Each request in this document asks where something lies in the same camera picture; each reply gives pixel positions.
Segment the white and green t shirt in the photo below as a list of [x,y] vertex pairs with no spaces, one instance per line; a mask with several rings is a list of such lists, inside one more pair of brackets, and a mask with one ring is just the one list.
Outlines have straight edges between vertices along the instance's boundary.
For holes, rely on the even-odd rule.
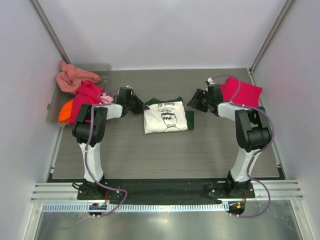
[[181,97],[173,100],[152,98],[147,101],[143,113],[144,133],[169,133],[192,131],[195,126],[195,113],[184,108]]

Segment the magenta t shirt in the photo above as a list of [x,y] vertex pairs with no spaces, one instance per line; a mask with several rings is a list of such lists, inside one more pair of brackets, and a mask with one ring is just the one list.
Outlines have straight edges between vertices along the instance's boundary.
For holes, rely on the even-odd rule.
[[225,83],[220,84],[221,94],[225,102],[232,100],[238,105],[257,107],[260,95],[263,91],[261,87],[239,81],[237,78],[229,77]]

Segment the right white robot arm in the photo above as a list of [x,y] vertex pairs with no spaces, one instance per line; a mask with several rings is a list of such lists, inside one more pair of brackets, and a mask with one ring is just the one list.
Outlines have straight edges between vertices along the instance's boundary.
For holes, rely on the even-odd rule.
[[225,185],[209,188],[211,197],[241,198],[250,190],[251,172],[259,155],[274,139],[271,120],[259,106],[262,88],[240,81],[229,75],[225,83],[206,80],[206,89],[197,89],[188,107],[235,123],[239,151],[228,172]]

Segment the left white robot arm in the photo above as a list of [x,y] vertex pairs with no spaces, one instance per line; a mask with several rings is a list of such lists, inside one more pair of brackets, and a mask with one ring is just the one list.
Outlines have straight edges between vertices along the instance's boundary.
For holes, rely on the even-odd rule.
[[129,112],[139,115],[149,109],[129,86],[121,87],[113,101],[107,99],[105,92],[99,93],[97,97],[97,103],[85,103],[81,106],[72,128],[84,165],[83,182],[72,184],[78,191],[78,200],[100,200],[112,190],[105,185],[101,163],[101,142],[107,121],[122,118]]

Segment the light pink t shirt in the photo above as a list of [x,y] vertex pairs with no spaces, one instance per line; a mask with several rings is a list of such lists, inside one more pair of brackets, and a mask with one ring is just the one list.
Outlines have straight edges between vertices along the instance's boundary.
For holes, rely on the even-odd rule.
[[114,102],[114,99],[109,96],[106,92],[103,92],[100,96],[99,96],[100,102],[101,104],[111,104]]

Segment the crimson red t shirt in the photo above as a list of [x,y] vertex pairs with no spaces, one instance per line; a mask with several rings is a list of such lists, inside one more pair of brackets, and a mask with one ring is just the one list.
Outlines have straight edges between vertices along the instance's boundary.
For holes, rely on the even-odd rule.
[[107,102],[105,100],[99,98],[99,95],[103,92],[104,90],[95,85],[91,80],[82,81],[80,87],[76,90],[75,98],[72,103],[69,124],[73,125],[75,123],[82,104],[106,104]]

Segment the salmon pink t shirt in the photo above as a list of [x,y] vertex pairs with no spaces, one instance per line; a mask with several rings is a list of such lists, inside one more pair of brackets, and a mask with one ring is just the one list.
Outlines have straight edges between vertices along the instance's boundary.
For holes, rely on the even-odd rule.
[[81,86],[81,82],[90,80],[99,83],[101,77],[93,72],[86,71],[64,60],[59,62],[60,72],[56,75],[56,82],[60,90],[64,93],[76,94],[76,90]]

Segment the orange t shirt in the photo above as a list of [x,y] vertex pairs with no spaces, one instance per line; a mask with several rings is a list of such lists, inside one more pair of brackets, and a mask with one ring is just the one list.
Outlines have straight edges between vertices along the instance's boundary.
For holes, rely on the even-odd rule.
[[70,121],[73,103],[74,103],[74,98],[72,98],[62,106],[58,115],[59,123],[68,123]]

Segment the grey plastic bin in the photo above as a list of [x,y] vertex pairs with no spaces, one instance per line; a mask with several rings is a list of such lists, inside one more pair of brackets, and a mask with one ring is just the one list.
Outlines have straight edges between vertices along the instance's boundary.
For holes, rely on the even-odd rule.
[[106,90],[110,85],[112,67],[107,63],[89,63],[73,65],[61,60],[60,72],[56,75],[56,88],[47,109],[46,121],[50,124],[65,126],[69,123],[71,108],[67,114],[61,113],[63,106],[76,96],[83,81],[89,80],[99,88]]

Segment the right aluminium frame post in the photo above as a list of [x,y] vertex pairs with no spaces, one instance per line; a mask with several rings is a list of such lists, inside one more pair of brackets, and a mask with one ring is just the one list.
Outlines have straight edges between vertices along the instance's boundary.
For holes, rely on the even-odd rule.
[[278,31],[281,29],[287,15],[290,13],[291,9],[295,5],[296,0],[285,0],[280,12],[278,13],[265,41],[263,42],[257,56],[255,57],[251,67],[248,69],[250,75],[253,75],[258,65],[260,64],[262,58],[266,54],[268,48],[272,44],[272,41],[276,37]]

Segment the aluminium frame post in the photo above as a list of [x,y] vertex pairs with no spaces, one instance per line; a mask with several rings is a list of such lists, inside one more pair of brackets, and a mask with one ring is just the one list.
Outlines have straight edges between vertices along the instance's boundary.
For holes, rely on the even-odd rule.
[[71,61],[70,61],[63,45],[61,44],[57,34],[55,33],[55,30],[53,29],[49,19],[47,18],[41,4],[39,3],[38,0],[29,0],[29,2],[31,4],[31,6],[33,7],[39,20],[41,21],[42,25],[44,26],[46,33],[48,34],[54,47],[58,51],[61,59],[64,60],[67,64],[70,64]]
[[253,75],[258,65],[260,64],[262,58],[266,54],[268,48],[272,44],[272,41],[276,37],[278,31],[281,29],[287,15],[290,13],[291,9],[295,5],[296,0],[285,0],[280,12],[278,13],[265,41],[263,42],[257,56],[255,57],[251,67],[248,69],[250,75]]

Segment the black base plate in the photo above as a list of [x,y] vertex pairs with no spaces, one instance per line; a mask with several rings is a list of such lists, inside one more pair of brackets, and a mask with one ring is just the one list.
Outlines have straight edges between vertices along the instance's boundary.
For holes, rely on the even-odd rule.
[[219,199],[255,198],[250,180],[234,183],[226,178],[103,179],[101,183],[115,190],[86,180],[72,186],[78,190],[78,200],[103,200],[108,196],[113,204],[124,198],[121,189],[128,192],[125,203],[133,205],[204,204]]

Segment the aluminium front rail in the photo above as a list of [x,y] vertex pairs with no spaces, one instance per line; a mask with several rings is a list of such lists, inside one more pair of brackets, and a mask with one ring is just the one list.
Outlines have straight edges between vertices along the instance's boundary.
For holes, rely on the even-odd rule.
[[[266,180],[263,185],[253,183],[252,191],[255,197],[249,197],[248,201],[271,200],[303,200],[303,194],[297,181],[295,180]],[[31,195],[32,203],[56,203],[56,202],[75,202],[78,190],[70,183],[37,183]]]

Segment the left aluminium frame post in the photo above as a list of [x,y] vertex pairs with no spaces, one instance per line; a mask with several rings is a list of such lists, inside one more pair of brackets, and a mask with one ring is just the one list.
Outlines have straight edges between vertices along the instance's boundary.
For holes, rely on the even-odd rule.
[[63,45],[61,44],[57,34],[55,33],[55,30],[53,29],[49,19],[47,18],[41,4],[39,3],[38,0],[29,0],[29,2],[31,4],[31,6],[33,7],[39,20],[41,21],[42,25],[44,26],[46,33],[48,34],[54,47],[58,51],[61,59],[64,60],[67,64],[70,64],[71,61],[70,61]]

